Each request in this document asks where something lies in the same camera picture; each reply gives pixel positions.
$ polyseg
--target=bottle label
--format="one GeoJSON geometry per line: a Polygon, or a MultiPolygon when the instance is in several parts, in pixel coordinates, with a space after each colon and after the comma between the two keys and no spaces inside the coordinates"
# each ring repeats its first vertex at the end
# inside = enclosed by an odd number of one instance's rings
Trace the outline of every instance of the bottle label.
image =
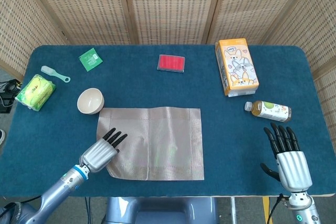
{"type": "Polygon", "coordinates": [[[271,102],[262,102],[261,113],[258,116],[261,118],[284,122],[288,119],[288,114],[289,109],[287,106],[278,105],[271,102]]]}

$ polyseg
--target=bottle cap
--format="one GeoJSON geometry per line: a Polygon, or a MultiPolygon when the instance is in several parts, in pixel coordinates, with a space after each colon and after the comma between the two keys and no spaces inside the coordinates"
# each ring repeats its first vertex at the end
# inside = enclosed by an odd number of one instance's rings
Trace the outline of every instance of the bottle cap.
{"type": "Polygon", "coordinates": [[[244,107],[244,109],[245,109],[246,111],[251,111],[251,110],[252,110],[252,105],[253,105],[253,103],[251,103],[251,102],[246,102],[246,103],[245,103],[245,107],[244,107]]]}

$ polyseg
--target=floor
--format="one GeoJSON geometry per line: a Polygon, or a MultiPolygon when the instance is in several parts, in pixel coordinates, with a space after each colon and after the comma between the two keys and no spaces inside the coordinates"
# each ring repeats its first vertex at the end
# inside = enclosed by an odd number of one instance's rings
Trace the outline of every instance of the floor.
{"type": "MultiPolygon", "coordinates": [[[[4,71],[0,70],[0,81],[12,79],[4,71]]],[[[0,114],[0,129],[6,133],[9,132],[10,124],[17,104],[14,104],[10,114],[0,114]]],[[[0,155],[3,151],[2,144],[0,146],[0,155]]],[[[23,201],[27,198],[5,198],[0,197],[0,207],[12,201],[23,201]]],[[[320,218],[323,224],[335,224],[336,221],[336,196],[333,197],[314,197],[320,218]]],[[[236,213],[237,223],[263,224],[265,223],[263,200],[261,197],[236,197],[236,213]]],[[[275,198],[271,199],[271,206],[275,202],[275,198]]],[[[38,208],[39,200],[32,202],[35,208],[38,208]]],[[[91,199],[92,224],[100,224],[105,214],[107,200],[106,198],[95,197],[91,199]]],[[[218,199],[218,212],[220,216],[220,224],[231,224],[231,206],[230,198],[218,199]]],[[[69,197],[63,202],[59,208],[50,216],[47,224],[71,223],[83,224],[87,223],[87,213],[85,199],[79,197],[69,197]]],[[[274,218],[274,224],[287,223],[294,224],[292,214],[282,204],[277,207],[274,218]]]]}

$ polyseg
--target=plastic bottle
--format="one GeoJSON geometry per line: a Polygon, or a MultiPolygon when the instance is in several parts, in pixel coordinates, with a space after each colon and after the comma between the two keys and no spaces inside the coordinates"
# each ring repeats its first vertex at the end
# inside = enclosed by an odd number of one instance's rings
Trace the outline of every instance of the plastic bottle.
{"type": "Polygon", "coordinates": [[[251,111],[252,115],[280,122],[288,122],[292,118],[292,109],[290,107],[271,102],[246,102],[244,109],[251,111]]]}

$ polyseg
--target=tissue box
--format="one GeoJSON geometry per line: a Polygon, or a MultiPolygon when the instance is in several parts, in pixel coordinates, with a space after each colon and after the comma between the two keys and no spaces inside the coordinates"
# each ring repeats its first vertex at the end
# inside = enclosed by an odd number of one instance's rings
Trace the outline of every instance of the tissue box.
{"type": "Polygon", "coordinates": [[[246,39],[225,39],[215,44],[224,94],[254,94],[259,86],[246,39]]]}
{"type": "Polygon", "coordinates": [[[39,111],[55,88],[56,86],[51,81],[36,74],[15,99],[28,108],[39,111]]]}

